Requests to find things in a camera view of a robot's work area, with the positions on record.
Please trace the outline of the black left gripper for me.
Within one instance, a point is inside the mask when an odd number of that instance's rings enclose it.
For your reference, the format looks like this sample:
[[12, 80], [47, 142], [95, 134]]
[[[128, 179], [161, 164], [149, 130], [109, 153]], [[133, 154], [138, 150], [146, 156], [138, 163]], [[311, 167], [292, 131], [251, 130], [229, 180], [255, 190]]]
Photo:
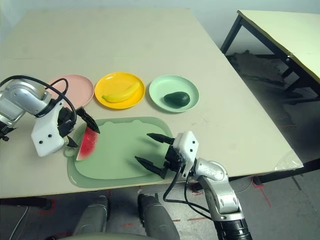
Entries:
[[57, 127], [59, 135], [64, 138], [65, 144], [69, 148], [77, 148], [78, 144], [68, 136], [73, 130], [76, 124], [77, 115], [86, 123], [92, 131], [100, 133], [100, 129], [96, 121], [86, 112], [83, 107], [79, 107], [76, 112], [70, 110], [67, 107], [62, 107], [58, 114]]

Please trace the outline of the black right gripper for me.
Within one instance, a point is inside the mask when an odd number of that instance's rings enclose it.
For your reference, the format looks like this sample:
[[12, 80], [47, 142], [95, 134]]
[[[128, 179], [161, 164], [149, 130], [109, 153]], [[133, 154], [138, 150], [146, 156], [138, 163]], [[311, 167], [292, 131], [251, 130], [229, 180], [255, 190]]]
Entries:
[[147, 170], [150, 172], [160, 176], [162, 179], [165, 179], [168, 170], [171, 170], [173, 172], [176, 172], [178, 174], [181, 174], [185, 168], [185, 160], [183, 159], [182, 155], [178, 153], [174, 147], [172, 146], [175, 138], [168, 137], [163, 134], [159, 133], [147, 133], [147, 136], [152, 138], [153, 140], [160, 142], [160, 143], [166, 143], [169, 144], [168, 150], [165, 155], [165, 161], [163, 164], [163, 168], [159, 168], [155, 166], [151, 161], [135, 156], [135, 159]]

